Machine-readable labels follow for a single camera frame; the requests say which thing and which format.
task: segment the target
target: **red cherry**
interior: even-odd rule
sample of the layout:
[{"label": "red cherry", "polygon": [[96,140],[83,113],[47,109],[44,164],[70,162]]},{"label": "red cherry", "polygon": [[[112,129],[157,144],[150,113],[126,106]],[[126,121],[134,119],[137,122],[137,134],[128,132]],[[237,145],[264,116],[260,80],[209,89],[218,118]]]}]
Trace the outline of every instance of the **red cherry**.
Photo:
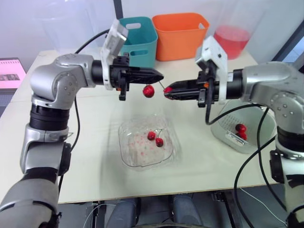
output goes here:
[{"label": "red cherry", "polygon": [[158,147],[162,147],[163,146],[163,140],[162,140],[162,138],[156,138],[155,142],[156,142],[156,145]]},{"label": "red cherry", "polygon": [[149,140],[154,140],[155,139],[156,134],[154,132],[149,132],[147,138]]},{"label": "red cherry", "polygon": [[168,93],[170,91],[172,91],[173,89],[171,87],[167,87],[163,90],[164,93]]},{"label": "red cherry", "polygon": [[246,128],[245,125],[239,123],[239,124],[236,125],[236,130],[237,130],[238,132],[243,132],[243,133],[244,133],[244,132],[247,130],[247,128]]},{"label": "red cherry", "polygon": [[245,134],[245,132],[238,132],[236,133],[236,135],[244,140],[247,140],[247,135]]},{"label": "red cherry", "polygon": [[154,88],[152,85],[146,85],[143,90],[142,93],[145,97],[147,98],[151,98],[154,95]]}]

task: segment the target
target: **transparent plastic box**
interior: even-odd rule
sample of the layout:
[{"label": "transparent plastic box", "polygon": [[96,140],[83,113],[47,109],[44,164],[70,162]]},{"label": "transparent plastic box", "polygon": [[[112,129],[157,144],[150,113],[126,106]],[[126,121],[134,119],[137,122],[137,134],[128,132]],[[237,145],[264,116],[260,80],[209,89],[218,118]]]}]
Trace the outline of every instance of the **transparent plastic box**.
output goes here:
[{"label": "transparent plastic box", "polygon": [[[247,104],[249,103],[241,102],[240,100],[228,101],[219,115],[235,107]],[[257,127],[263,113],[263,110],[259,107],[239,109],[215,122],[211,126],[211,131],[216,138],[238,152],[253,153],[257,150]],[[243,140],[236,135],[237,131],[235,130],[235,127],[237,124],[244,124],[246,126],[247,140]],[[274,136],[275,130],[275,120],[269,113],[267,113],[260,132],[261,145]]]},{"label": "transparent plastic box", "polygon": [[[154,131],[163,139],[158,147],[147,138]],[[123,123],[119,128],[119,144],[123,163],[129,167],[151,167],[174,160],[178,141],[170,121],[163,116],[148,116]]]}]

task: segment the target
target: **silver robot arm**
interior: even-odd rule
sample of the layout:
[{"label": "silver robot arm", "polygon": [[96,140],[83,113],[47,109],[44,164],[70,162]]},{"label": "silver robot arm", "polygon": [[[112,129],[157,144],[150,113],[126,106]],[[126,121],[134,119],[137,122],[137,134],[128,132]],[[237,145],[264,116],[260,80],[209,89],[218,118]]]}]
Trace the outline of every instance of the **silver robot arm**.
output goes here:
[{"label": "silver robot arm", "polygon": [[55,228],[60,214],[58,176],[68,171],[71,145],[66,143],[69,110],[79,89],[105,85],[125,100],[130,83],[152,84],[163,79],[151,68],[129,66],[128,55],[117,56],[127,30],[115,21],[104,42],[102,60],[68,54],[33,72],[30,122],[20,158],[23,178],[0,204],[0,227]]},{"label": "silver robot arm", "polygon": [[242,75],[241,99],[265,105],[275,113],[272,177],[284,184],[289,226],[304,226],[304,75],[281,62],[245,67]]},{"label": "silver robot arm", "polygon": [[272,177],[285,186],[289,227],[304,227],[304,75],[288,64],[269,62],[227,77],[227,55],[213,37],[204,41],[195,60],[202,69],[198,78],[172,83],[165,97],[197,100],[198,107],[207,108],[208,103],[240,98],[273,110],[277,136],[270,152]]},{"label": "silver robot arm", "polygon": [[70,54],[38,67],[31,77],[32,109],[26,125],[20,166],[24,177],[0,205],[0,225],[44,228],[58,220],[57,177],[69,168],[68,117],[77,91],[94,87],[92,56]]}]

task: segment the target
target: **white table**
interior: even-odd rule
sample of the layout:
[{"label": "white table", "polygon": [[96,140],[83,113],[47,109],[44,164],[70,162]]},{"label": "white table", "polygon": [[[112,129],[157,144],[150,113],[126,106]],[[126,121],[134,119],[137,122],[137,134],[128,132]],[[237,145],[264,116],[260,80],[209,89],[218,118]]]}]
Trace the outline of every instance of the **white table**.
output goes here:
[{"label": "white table", "polygon": [[[35,60],[0,119],[0,199],[22,177],[19,167],[24,126],[29,122],[31,107],[29,77],[33,69],[56,57],[55,51],[43,51]],[[229,70],[254,65],[256,62],[243,52],[229,61]],[[177,80],[195,79],[200,70],[193,59],[157,62],[156,69],[164,74],[164,86]],[[204,124],[205,109],[196,101],[171,101],[163,97],[162,88],[155,84],[156,93],[147,99],[143,85],[131,85],[126,101],[118,100],[118,92],[103,86],[82,89],[77,96],[81,120],[79,141],[72,152],[70,170],[64,177],[60,203],[150,196],[182,192],[231,189],[236,173],[248,155],[241,154],[217,140]],[[214,105],[211,117],[222,107]],[[181,151],[175,162],[144,171],[134,171],[123,165],[120,157],[118,127],[133,116],[164,114],[171,118]],[[76,132],[75,109],[70,112],[70,132]],[[75,134],[68,138],[73,142]],[[270,144],[263,151],[263,163],[270,183]],[[244,169],[240,186],[264,184],[257,158]]]}]

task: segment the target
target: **clear plastic container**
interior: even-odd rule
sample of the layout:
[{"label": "clear plastic container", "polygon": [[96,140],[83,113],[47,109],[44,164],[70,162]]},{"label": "clear plastic container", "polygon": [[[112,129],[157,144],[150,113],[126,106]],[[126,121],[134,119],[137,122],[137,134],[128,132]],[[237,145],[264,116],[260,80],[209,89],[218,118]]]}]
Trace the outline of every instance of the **clear plastic container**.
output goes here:
[{"label": "clear plastic container", "polygon": [[256,30],[271,0],[226,1],[214,38],[228,55],[237,58]]},{"label": "clear plastic container", "polygon": [[[232,108],[247,105],[249,103],[239,100],[231,100],[227,102],[222,114]],[[219,119],[211,126],[213,135],[227,145],[231,146],[240,153],[253,153],[257,150],[257,127],[261,120],[263,111],[259,107],[243,108],[234,111],[223,118]],[[244,124],[247,128],[247,140],[243,140],[236,135],[235,127],[237,124]],[[261,145],[271,139],[276,130],[274,118],[267,113],[260,132]]]},{"label": "clear plastic container", "polygon": [[[163,146],[158,147],[155,139],[148,140],[149,131],[163,139]],[[174,129],[162,116],[149,116],[123,123],[119,128],[121,158],[129,167],[151,167],[160,163],[171,162],[178,148]]]},{"label": "clear plastic container", "polygon": [[[42,23],[54,49],[59,54],[73,53],[94,36],[83,0],[51,0],[36,8],[35,19]],[[97,50],[92,42],[87,50]]]}]

